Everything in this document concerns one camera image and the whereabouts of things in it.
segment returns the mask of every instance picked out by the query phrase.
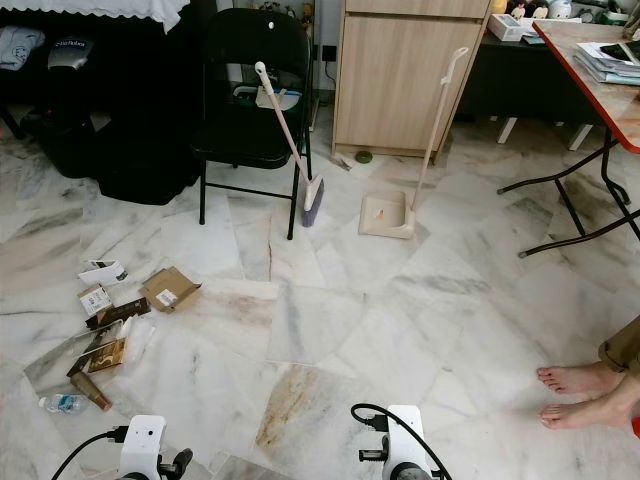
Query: electrical cord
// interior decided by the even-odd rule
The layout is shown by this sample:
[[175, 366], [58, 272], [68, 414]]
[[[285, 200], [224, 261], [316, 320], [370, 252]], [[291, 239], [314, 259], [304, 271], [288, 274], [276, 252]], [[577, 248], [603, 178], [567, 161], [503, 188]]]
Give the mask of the electrical cord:
[[111, 438], [116, 443], [122, 443], [124, 442], [124, 438], [127, 436], [128, 430], [129, 430], [129, 427], [125, 425], [122, 427], [117, 427], [115, 430], [104, 432], [104, 433], [101, 433], [100, 435], [96, 435], [95, 437], [91, 437], [89, 440], [87, 440], [86, 442], [81, 444], [78, 448], [76, 448], [73, 452], [71, 452], [71, 455], [69, 455], [67, 459], [62, 463], [62, 465], [60, 465], [60, 468], [58, 468], [58, 471], [53, 474], [53, 477], [51, 477], [51, 480], [57, 480], [57, 478], [64, 471], [64, 469], [67, 468], [67, 465], [69, 465], [69, 462], [73, 460], [73, 457], [75, 457], [80, 452], [80, 450], [82, 450], [84, 447], [86, 447], [90, 443], [93, 443], [96, 440], [100, 440], [101, 438]]
[[324, 74], [329, 78], [329, 80], [333, 82], [333, 89], [335, 90], [336, 88], [338, 88], [336, 85], [336, 79], [333, 78], [331, 75], [329, 75], [329, 72], [327, 71], [328, 66], [329, 66], [329, 62], [324, 62]]
[[371, 427], [375, 428], [376, 430], [379, 430], [381, 428], [381, 426], [379, 424], [379, 419], [376, 419], [376, 417], [379, 417], [379, 415], [375, 415], [371, 419], [360, 417], [356, 413], [356, 410], [360, 410], [361, 408], [366, 408], [368, 410], [373, 410], [373, 411], [376, 411], [376, 412], [380, 412], [383, 415], [386, 415], [387, 417], [391, 418], [392, 420], [395, 420], [395, 422], [398, 425], [400, 425], [402, 428], [404, 428], [407, 432], [409, 432], [411, 434], [411, 436], [429, 454], [429, 456], [436, 463], [436, 465], [438, 465], [438, 468], [440, 469], [440, 472], [437, 472], [437, 473], [439, 473], [441, 475], [441, 477], [444, 476], [444, 478], [446, 478], [447, 480], [453, 480], [451, 478], [451, 475], [449, 475], [449, 472], [447, 471], [445, 466], [442, 464], [442, 462], [438, 458], [438, 456], [434, 453], [434, 451], [431, 450], [431, 448], [429, 448], [429, 445], [427, 445], [426, 442], [422, 438], [420, 438], [420, 435], [418, 435], [413, 430], [413, 428], [411, 428], [409, 425], [407, 425], [407, 423], [404, 420], [402, 420], [395, 413], [390, 412], [386, 408], [382, 408], [382, 407], [380, 407], [378, 405], [374, 405], [372, 403], [356, 403], [353, 407], [351, 407], [351, 415], [353, 416], [353, 418], [355, 418], [360, 423], [364, 423], [367, 426], [371, 426]]

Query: cabinet drawer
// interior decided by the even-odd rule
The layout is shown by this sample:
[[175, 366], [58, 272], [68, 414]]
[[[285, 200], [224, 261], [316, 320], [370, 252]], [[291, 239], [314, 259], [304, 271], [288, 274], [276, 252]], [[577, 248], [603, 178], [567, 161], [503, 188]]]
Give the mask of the cabinet drawer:
[[484, 18], [489, 0], [347, 0], [346, 11], [392, 15]]
[[[336, 143], [424, 150], [453, 52], [473, 47], [482, 26], [401, 17], [345, 19]], [[471, 61], [456, 66], [436, 148]]]

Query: dustpan handle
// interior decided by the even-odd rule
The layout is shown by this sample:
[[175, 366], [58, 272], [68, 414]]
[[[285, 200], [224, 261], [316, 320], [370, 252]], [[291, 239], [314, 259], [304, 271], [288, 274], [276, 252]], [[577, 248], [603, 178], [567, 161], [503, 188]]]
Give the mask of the dustpan handle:
[[422, 160], [422, 170], [420, 171], [420, 179], [418, 180], [418, 186], [416, 188], [416, 193], [413, 195], [413, 203], [411, 204], [411, 210], [416, 211], [418, 208], [418, 196], [420, 190], [422, 189], [422, 184], [424, 183], [424, 177], [427, 173], [427, 166], [429, 165], [429, 157], [431, 156], [431, 150], [433, 149], [433, 144], [436, 140], [436, 133], [438, 131], [438, 126], [440, 125], [440, 117], [442, 116], [442, 111], [444, 110], [444, 104], [447, 99], [447, 92], [449, 91], [449, 84], [451, 83], [451, 79], [453, 78], [453, 72], [456, 68], [456, 63], [463, 56], [467, 54], [469, 49], [467, 47], [462, 47], [453, 52], [453, 56], [451, 57], [451, 62], [449, 63], [449, 69], [447, 70], [447, 75], [442, 77], [440, 80], [440, 85], [442, 85], [442, 90], [440, 91], [440, 100], [438, 100], [438, 108], [436, 110], [436, 117], [433, 122], [433, 127], [431, 129], [431, 136], [429, 137], [429, 145], [427, 146], [427, 151], [424, 154], [424, 160]]
[[273, 110], [276, 112], [276, 116], [278, 117], [278, 121], [280, 122], [280, 126], [282, 127], [282, 131], [284, 132], [284, 136], [287, 138], [287, 142], [289, 143], [289, 148], [291, 148], [291, 153], [293, 154], [293, 158], [295, 159], [298, 167], [302, 171], [302, 177], [307, 185], [311, 185], [311, 181], [309, 180], [309, 176], [307, 175], [307, 169], [305, 168], [302, 160], [300, 159], [300, 155], [298, 154], [298, 148], [296, 147], [295, 142], [293, 141], [293, 137], [291, 136], [291, 132], [289, 131], [289, 126], [287, 125], [284, 116], [282, 115], [282, 110], [280, 109], [280, 103], [276, 100], [276, 96], [273, 93], [273, 87], [271, 86], [271, 81], [269, 80], [269, 76], [267, 75], [267, 67], [265, 67], [264, 63], [257, 62], [255, 65], [256, 73], [260, 77], [260, 81], [262, 82], [262, 86], [264, 87], [264, 91], [271, 100], [271, 105], [273, 105]]

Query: chair seat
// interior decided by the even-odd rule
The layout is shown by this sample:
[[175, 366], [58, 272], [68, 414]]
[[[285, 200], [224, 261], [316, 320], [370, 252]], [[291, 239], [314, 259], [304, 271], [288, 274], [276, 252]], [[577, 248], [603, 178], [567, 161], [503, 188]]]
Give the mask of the chair seat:
[[[300, 116], [284, 115], [291, 136], [297, 141]], [[273, 110], [234, 104], [223, 105], [203, 122], [191, 149], [200, 160], [266, 169], [286, 165], [291, 155]]]

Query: bare foot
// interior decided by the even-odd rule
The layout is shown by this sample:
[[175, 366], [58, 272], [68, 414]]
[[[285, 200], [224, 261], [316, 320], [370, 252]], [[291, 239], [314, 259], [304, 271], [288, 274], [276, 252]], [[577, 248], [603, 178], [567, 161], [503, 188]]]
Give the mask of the bare foot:
[[598, 398], [573, 405], [548, 405], [538, 414], [542, 424], [551, 429], [580, 428], [588, 425], [624, 427], [629, 423], [628, 409], [620, 409]]
[[538, 380], [556, 393], [602, 392], [613, 390], [624, 378], [604, 362], [582, 367], [550, 367], [538, 369]]

